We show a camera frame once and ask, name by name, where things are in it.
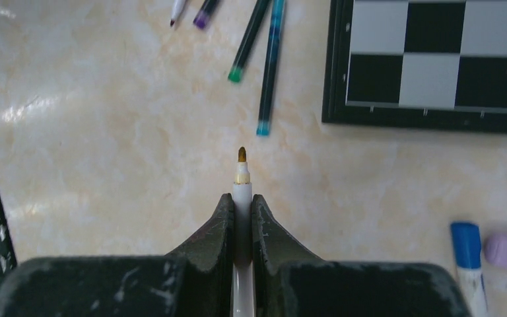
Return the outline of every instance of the white marker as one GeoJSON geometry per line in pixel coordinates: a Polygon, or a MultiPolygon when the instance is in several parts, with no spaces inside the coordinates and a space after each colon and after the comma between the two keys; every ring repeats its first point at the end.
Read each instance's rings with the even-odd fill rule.
{"type": "Polygon", "coordinates": [[[252,183],[246,149],[238,151],[238,169],[232,187],[234,200],[234,270],[232,272],[232,315],[255,316],[254,264],[252,262],[252,183]]]}
{"type": "Polygon", "coordinates": [[[184,10],[184,6],[186,5],[186,0],[175,0],[174,6],[172,7],[172,17],[170,18],[170,27],[174,26],[174,23],[180,17],[180,14],[184,10]]]}
{"type": "Polygon", "coordinates": [[[455,222],[450,225],[456,257],[459,288],[473,317],[489,317],[485,283],[481,271],[481,235],[473,223],[455,222]]]}

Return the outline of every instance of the green marker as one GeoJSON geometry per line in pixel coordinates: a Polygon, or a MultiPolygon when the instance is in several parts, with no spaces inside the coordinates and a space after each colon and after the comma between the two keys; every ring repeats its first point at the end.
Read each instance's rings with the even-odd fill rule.
{"type": "Polygon", "coordinates": [[[257,0],[255,3],[252,16],[248,22],[248,27],[246,28],[246,32],[242,38],[242,43],[240,43],[240,48],[238,48],[238,53],[236,54],[236,58],[232,64],[232,69],[228,74],[228,80],[233,83],[239,83],[242,80],[244,66],[246,66],[246,63],[250,58],[250,53],[252,51],[252,47],[254,46],[257,32],[263,22],[263,18],[265,17],[267,8],[269,8],[270,2],[271,0],[257,0]]]}

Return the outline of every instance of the blue marker end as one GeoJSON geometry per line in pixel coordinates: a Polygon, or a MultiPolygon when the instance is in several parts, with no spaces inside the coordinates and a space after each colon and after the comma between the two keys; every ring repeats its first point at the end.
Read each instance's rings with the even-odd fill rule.
{"type": "Polygon", "coordinates": [[[255,134],[257,134],[258,137],[268,137],[269,130],[270,130],[269,122],[268,121],[260,121],[257,124],[257,132],[255,134]]]}
{"type": "Polygon", "coordinates": [[[456,221],[450,225],[452,245],[458,267],[481,268],[481,235],[474,223],[456,221]]]}

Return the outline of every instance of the blue marker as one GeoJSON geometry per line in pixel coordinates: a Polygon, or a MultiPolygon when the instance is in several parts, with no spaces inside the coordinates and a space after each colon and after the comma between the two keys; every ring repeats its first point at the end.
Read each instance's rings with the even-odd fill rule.
{"type": "Polygon", "coordinates": [[[489,317],[485,284],[481,272],[481,236],[473,223],[450,225],[456,257],[457,282],[473,317],[489,317]]]}
{"type": "Polygon", "coordinates": [[[273,105],[273,91],[275,90],[275,75],[277,74],[277,62],[279,61],[284,12],[285,0],[274,0],[273,10],[271,11],[269,42],[267,43],[267,56],[265,57],[263,86],[261,87],[259,117],[257,119],[257,135],[262,137],[267,137],[270,130],[271,107],[273,105]]]}

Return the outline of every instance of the brown marker tip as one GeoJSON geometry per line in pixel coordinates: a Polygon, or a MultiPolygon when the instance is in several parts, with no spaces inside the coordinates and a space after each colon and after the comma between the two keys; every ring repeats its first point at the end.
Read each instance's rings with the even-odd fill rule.
{"type": "Polygon", "coordinates": [[[246,161],[246,149],[244,147],[240,147],[240,150],[238,150],[238,162],[245,161],[246,161]]]}

